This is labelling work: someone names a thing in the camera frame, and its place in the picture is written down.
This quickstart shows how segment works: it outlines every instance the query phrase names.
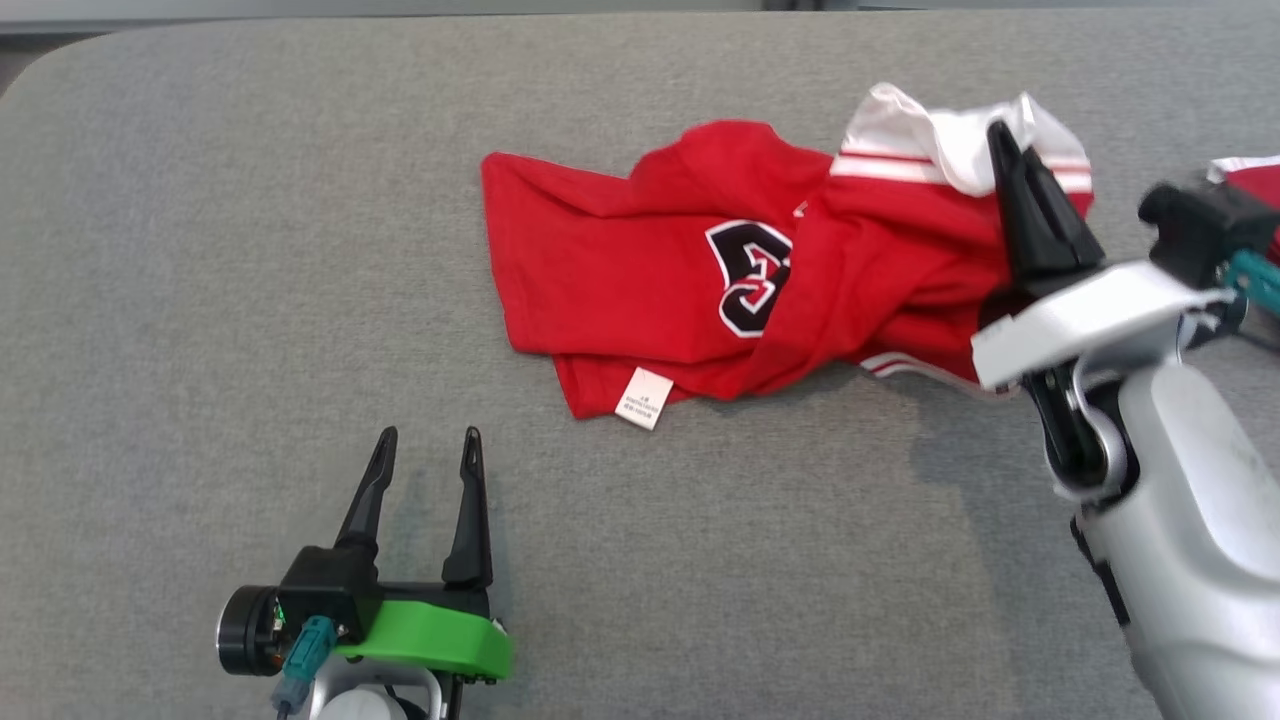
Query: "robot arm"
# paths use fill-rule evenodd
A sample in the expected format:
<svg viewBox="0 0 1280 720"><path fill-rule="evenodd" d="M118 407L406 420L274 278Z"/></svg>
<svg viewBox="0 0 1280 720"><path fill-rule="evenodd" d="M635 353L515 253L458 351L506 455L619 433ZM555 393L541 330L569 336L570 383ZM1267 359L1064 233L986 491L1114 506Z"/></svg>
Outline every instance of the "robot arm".
<svg viewBox="0 0 1280 720"><path fill-rule="evenodd" d="M973 338L978 374L1036 402L1056 491L1079 503L1071 532L1165 717L1280 717L1280 484L1181 363L1243 319L1221 268L1265 250L1280 217L1225 186L1160 186L1139 211L1160 228L1149 260L1103 268L1034 151L1002 135L1015 288Z"/></svg>
<svg viewBox="0 0 1280 720"><path fill-rule="evenodd" d="M465 684L511 673L511 638L489 609L480 432L463 441L462 507L439 583L380 582L374 565L396 442L394 427L383 430L333 547L303 547L276 585L237 589L218 621L227 673L283 675L271 696L280 719L307 707L308 720L457 720Z"/></svg>

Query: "red jersey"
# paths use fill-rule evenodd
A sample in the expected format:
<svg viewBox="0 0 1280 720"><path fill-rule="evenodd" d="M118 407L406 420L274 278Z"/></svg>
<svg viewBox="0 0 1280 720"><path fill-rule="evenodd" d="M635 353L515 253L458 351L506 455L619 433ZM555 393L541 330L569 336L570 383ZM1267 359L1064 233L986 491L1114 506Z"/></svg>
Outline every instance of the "red jersey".
<svg viewBox="0 0 1280 720"><path fill-rule="evenodd" d="M553 356L577 418L612 413L637 366L673 380L668 402L773 392L832 360L974 382L969 337L1007 281L996 118L1083 213L1083 147L1027 96L928 111L879 85L836 158L742 120L696 127L627 178L493 154L481 174L511 343Z"/></svg>
<svg viewBox="0 0 1280 720"><path fill-rule="evenodd" d="M1222 158L1210 164L1208 179L1226 182L1280 210L1280 155L1271 158ZM1280 264L1280 228L1267 259Z"/></svg>

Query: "gray couch cushion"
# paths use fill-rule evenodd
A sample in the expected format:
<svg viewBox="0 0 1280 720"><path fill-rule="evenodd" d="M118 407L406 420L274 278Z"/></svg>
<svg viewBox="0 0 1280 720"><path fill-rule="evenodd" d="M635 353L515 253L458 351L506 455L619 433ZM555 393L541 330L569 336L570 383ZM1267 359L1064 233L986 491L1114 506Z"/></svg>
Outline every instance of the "gray couch cushion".
<svg viewBox="0 0 1280 720"><path fill-rule="evenodd" d="M104 37L0 99L6 717L268 717L218 667L232 589L332 539L401 429L380 565L435 578L485 433L515 678L492 719L1147 719L1025 400L829 368L653 434L570 419L506 342L493 150L621 173L713 118L835 149L876 81L1029 90L1153 181L1277 151L1276 14L255 22ZM1272 466L1276 357L1196 357Z"/></svg>

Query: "jersey number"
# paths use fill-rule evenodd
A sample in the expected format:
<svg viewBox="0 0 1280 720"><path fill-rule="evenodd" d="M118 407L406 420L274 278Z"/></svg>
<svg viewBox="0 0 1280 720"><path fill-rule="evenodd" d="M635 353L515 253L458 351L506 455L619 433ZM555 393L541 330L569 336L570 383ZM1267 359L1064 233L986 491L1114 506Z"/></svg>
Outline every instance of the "jersey number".
<svg viewBox="0 0 1280 720"><path fill-rule="evenodd" d="M791 277L791 240L764 223L730 220L707 231L724 277L721 320L737 337L760 337Z"/></svg>

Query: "white stripe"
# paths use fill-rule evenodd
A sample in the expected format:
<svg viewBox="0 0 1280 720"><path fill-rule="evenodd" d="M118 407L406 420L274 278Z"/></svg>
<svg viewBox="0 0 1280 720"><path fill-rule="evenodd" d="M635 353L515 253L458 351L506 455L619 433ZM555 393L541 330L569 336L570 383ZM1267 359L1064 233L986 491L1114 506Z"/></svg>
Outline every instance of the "white stripe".
<svg viewBox="0 0 1280 720"><path fill-rule="evenodd" d="M837 177L877 178L925 184L950 184L937 165L913 160L882 160L878 158L836 158L831 174ZM1087 170L1061 170L1053 173L1066 192L1093 192L1093 176Z"/></svg>
<svg viewBox="0 0 1280 720"><path fill-rule="evenodd" d="M1066 168L1083 172L1092 168L1089 159L1084 155L1041 155L1041 163L1044 163L1044 167L1051 170Z"/></svg>
<svg viewBox="0 0 1280 720"><path fill-rule="evenodd" d="M1229 173L1247 170L1249 168L1270 168L1280 165L1280 155L1270 158L1219 158L1208 164L1208 181L1222 182Z"/></svg>
<svg viewBox="0 0 1280 720"><path fill-rule="evenodd" d="M850 155L876 155L878 158L902 158L905 160L933 161L933 158L931 158L928 152L920 150L919 143L916 143L914 138L904 140L897 143L883 143L863 137L845 137L845 141L840 143L840 151L849 152Z"/></svg>
<svg viewBox="0 0 1280 720"><path fill-rule="evenodd" d="M989 392L982 388L978 383L973 380L966 380L960 375L948 373L937 365L931 365L918 357L913 357L905 352L883 352L881 355L873 355L861 363L859 363L863 369L870 372L877 378L887 378L896 373L916 373L933 378L934 380L947 383L948 386L957 387L974 397L983 400L991 400L996 397L1005 397L1007 395L1014 395L1011 392Z"/></svg>
<svg viewBox="0 0 1280 720"><path fill-rule="evenodd" d="M942 170L937 165L911 160L836 158L831 164L831 174L947 184L947 178L942 177Z"/></svg>
<svg viewBox="0 0 1280 720"><path fill-rule="evenodd" d="M1062 170L1053 173L1057 184L1066 192L1093 192L1093 176L1079 170Z"/></svg>

